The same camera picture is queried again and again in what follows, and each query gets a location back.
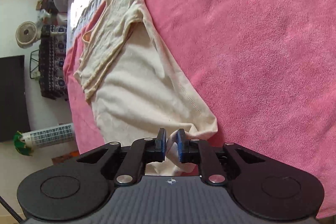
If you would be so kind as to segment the beige short-sleeve t-shirt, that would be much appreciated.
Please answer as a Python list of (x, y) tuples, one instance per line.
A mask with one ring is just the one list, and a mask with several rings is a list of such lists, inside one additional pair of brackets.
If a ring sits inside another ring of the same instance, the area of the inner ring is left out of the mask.
[(189, 82), (155, 29), (145, 0), (104, 0), (82, 36), (84, 50), (74, 77), (106, 142), (130, 145), (167, 132), (166, 160), (148, 174), (178, 175), (195, 169), (178, 159), (177, 131), (207, 140), (217, 119)]

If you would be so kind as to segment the black flat monitor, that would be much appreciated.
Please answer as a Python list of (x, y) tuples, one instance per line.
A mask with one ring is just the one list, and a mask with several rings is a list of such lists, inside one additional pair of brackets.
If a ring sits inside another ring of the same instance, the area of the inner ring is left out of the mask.
[(1, 142), (30, 131), (25, 94), (25, 57), (2, 57), (0, 82)]

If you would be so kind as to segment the pink fleece blanket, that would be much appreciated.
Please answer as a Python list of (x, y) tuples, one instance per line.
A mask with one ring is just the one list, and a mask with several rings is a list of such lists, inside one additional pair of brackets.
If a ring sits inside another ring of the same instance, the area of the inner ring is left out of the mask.
[[(335, 215), (335, 0), (145, 0), (155, 28), (217, 117), (214, 144), (234, 141), (315, 175)], [(81, 35), (64, 72), (81, 152), (102, 144), (74, 78)]]

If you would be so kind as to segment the dark patterned cloth cover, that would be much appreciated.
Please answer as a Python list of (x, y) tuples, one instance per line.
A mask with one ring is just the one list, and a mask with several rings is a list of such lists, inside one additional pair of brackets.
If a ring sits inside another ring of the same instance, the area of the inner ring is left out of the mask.
[(63, 65), (67, 51), (67, 28), (44, 25), (39, 45), (39, 86), (44, 98), (67, 98)]

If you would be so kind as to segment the beige desk fan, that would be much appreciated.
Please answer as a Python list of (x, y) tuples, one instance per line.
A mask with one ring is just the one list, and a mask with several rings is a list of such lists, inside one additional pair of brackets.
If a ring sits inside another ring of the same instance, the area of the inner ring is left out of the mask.
[(16, 30), (15, 38), (20, 48), (28, 48), (41, 38), (41, 31), (34, 22), (26, 21), (20, 24)]

